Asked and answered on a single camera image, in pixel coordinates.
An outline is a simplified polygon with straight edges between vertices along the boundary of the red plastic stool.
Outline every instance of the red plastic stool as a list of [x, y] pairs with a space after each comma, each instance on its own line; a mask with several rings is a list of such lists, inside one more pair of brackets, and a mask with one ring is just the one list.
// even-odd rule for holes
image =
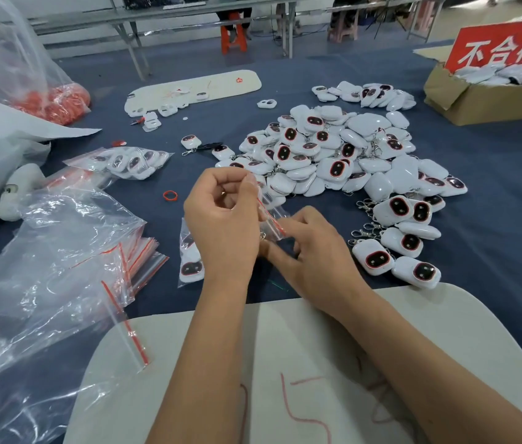
[[[239, 20], [240, 14], [238, 12], [231, 12], [228, 15], [229, 20]], [[232, 25], [236, 27], [236, 40], [230, 43], [230, 33], [226, 27], [220, 27], [220, 40], [222, 44], [222, 54], [227, 54], [230, 47], [240, 47], [240, 51], [247, 51], [247, 38], [244, 35], [243, 26], [241, 23]]]

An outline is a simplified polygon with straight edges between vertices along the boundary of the white board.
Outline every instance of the white board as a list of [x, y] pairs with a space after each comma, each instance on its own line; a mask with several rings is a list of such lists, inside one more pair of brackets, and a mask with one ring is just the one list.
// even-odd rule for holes
[[[176, 88], [187, 88], [190, 92], [181, 95], [174, 92]], [[260, 88], [261, 80], [257, 73], [253, 70], [236, 70], [137, 88], [127, 96], [124, 109], [130, 117], [140, 117], [148, 111], [157, 110], [162, 104], [172, 104], [179, 100], [189, 104], [200, 103], [202, 101], [195, 98], [200, 92], [207, 92], [209, 98], [204, 101], [211, 101], [244, 95]]]
[[[477, 299], [447, 283], [429, 292], [409, 286], [377, 292], [522, 410], [522, 350]], [[192, 314], [132, 320], [152, 363], [88, 411], [80, 395], [65, 444], [144, 443]], [[324, 444], [327, 429], [333, 443], [427, 442], [412, 415], [343, 328], [306, 301], [250, 304], [244, 316], [243, 443]], [[104, 368], [115, 373], [123, 371], [125, 364], [109, 332], [91, 360], [93, 370], [87, 373], [103, 374]], [[86, 376], [83, 385], [94, 381]]]

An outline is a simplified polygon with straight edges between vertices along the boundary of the metal table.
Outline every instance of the metal table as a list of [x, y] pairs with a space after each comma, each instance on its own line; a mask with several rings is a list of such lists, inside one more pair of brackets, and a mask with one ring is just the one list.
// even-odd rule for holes
[[[303, 0], [208, 0], [205, 5], [200, 6], [185, 6], [178, 9], [163, 9], [162, 7], [151, 7], [143, 10], [127, 10], [124, 8], [112, 7], [110, 9], [102, 9], [88, 12], [73, 12], [68, 14], [54, 14], [48, 15], [41, 18], [33, 18], [30, 19], [31, 26], [37, 33], [37, 35], [48, 35], [48, 34], [57, 34], [59, 32], [67, 32], [67, 31], [76, 31], [79, 29], [91, 28], [100, 25], [110, 25], [112, 26], [117, 35], [96, 38], [96, 39], [86, 39], [80, 41], [71, 41], [64, 43], [56, 43], [46, 45], [46, 48], [63, 48], [63, 47], [71, 47], [78, 45], [92, 45], [96, 43], [104, 43], [110, 41], [117, 41], [122, 39], [124, 43], [127, 45], [128, 51], [132, 56], [132, 60], [136, 67], [136, 71], [141, 80], [145, 79], [145, 74], [150, 74], [150, 67], [148, 65], [148, 61], [146, 56], [142, 52], [142, 43], [141, 37], [150, 36], [154, 34], [162, 34], [164, 32], [170, 31], [186, 31], [189, 29], [199, 29], [199, 28], [209, 28], [209, 27], [218, 27], [222, 25], [234, 25], [237, 23], [246, 23], [251, 20], [274, 20], [281, 19], [282, 20], [282, 48], [283, 55], [288, 56], [290, 59], [294, 55], [293, 50], [293, 37], [294, 37], [294, 21], [296, 16], [302, 15], [319, 15], [324, 13], [331, 12], [340, 12], [345, 10], [365, 10], [365, 9], [374, 9], [378, 7], [383, 7], [384, 9], [401, 6], [406, 4], [412, 4], [412, 10], [415, 12], [414, 20], [411, 24], [411, 28], [408, 31], [408, 36], [416, 35], [414, 32], [415, 20], [417, 18], [417, 12], [421, 6], [421, 3], [426, 0], [387, 0], [384, 2], [376, 2], [376, 3], [364, 3], [360, 5], [346, 5], [346, 6], [337, 6], [337, 7], [327, 7], [322, 9], [313, 9], [306, 10], [301, 12], [296, 12], [296, 4], [299, 1]], [[442, 7], [443, 0], [436, 0], [437, 9], [434, 11], [434, 22], [435, 17], [439, 13], [439, 10]], [[221, 10], [236, 10], [242, 9], [244, 7], [251, 7], [257, 5], [265, 5], [268, 3], [287, 3], [288, 8], [285, 14], [274, 14], [274, 15], [266, 15], [259, 16], [253, 18], [244, 18], [240, 20], [234, 21], [218, 21], [218, 22], [210, 22], [210, 23], [199, 23], [192, 25], [185, 25], [183, 27], [176, 28], [162, 28], [155, 29], [150, 31], [139, 32], [137, 28], [137, 22], [141, 20], [148, 19], [162, 19], [162, 18], [176, 18], [183, 16], [191, 16], [191, 15], [199, 15], [199, 14], [210, 14], [214, 12], [218, 12]], [[132, 32], [129, 33], [124, 25], [124, 22], [129, 22]], [[144, 69], [138, 63], [136, 59], [136, 53], [134, 48], [137, 45], [138, 50], [140, 51], [141, 58], [144, 62]]]

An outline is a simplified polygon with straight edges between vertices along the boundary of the white wall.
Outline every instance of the white wall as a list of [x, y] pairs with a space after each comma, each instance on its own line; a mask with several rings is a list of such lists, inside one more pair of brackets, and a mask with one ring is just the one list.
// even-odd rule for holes
[[[83, 10], [104, 9], [111, 6], [109, 0], [11, 0], [20, 11], [29, 17], [41, 17], [47, 14], [59, 14], [65, 12], [78, 12]], [[117, 6], [123, 6], [121, 0], [114, 0]], [[320, 7], [332, 6], [333, 0], [307, 0], [298, 4], [297, 10], [319, 9]], [[275, 4], [271, 5], [271, 11], [275, 14]], [[269, 15], [270, 5], [258, 6], [253, 8], [253, 16]], [[314, 25], [328, 22], [329, 14], [302, 16], [300, 22], [303, 25]], [[193, 25], [198, 23], [207, 23], [218, 21], [215, 14], [204, 14], [182, 18], [146, 20], [138, 22], [139, 31], [147, 31], [150, 29], [162, 29], [180, 27], [183, 25]], [[271, 27], [269, 21], [261, 21], [253, 23], [251, 30], [260, 32], [270, 32]], [[52, 34], [41, 36], [40, 39], [44, 44], [59, 43], [66, 41], [75, 41], [83, 39], [99, 38], [103, 36], [117, 35], [115, 30], [110, 26], [102, 26], [96, 28], [82, 29], [80, 31], [64, 32], [61, 34]], [[219, 37], [220, 28], [199, 28], [190, 31], [169, 32], [165, 34], [153, 35], [142, 39], [145, 46], [164, 44], [171, 42], [184, 42], [195, 39], [203, 39], [209, 37]], [[82, 54], [93, 54], [96, 52], [113, 51], [124, 49], [125, 45], [122, 41], [102, 43], [95, 45], [87, 45], [82, 47], [71, 47], [50, 50], [50, 54], [54, 58], [79, 56]]]

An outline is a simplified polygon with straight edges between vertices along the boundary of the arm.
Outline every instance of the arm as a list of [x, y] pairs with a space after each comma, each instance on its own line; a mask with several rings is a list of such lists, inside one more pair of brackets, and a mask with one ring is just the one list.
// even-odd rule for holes
[[259, 251], [257, 183], [243, 179], [247, 174], [235, 168], [205, 171], [185, 201], [206, 278], [146, 444], [239, 439], [243, 311]]
[[521, 444], [522, 412], [460, 366], [372, 291], [345, 241], [307, 207], [282, 226], [293, 259], [272, 243], [261, 253], [294, 289], [341, 322], [413, 412], [432, 444]]

